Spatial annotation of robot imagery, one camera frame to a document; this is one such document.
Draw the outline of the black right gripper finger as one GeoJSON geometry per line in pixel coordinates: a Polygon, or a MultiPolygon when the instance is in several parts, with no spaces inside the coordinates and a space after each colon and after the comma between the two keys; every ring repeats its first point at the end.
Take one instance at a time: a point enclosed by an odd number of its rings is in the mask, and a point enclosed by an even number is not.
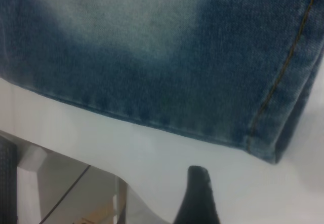
{"type": "Polygon", "coordinates": [[[186,192],[174,223],[220,224],[206,168],[188,168],[186,192]]]}

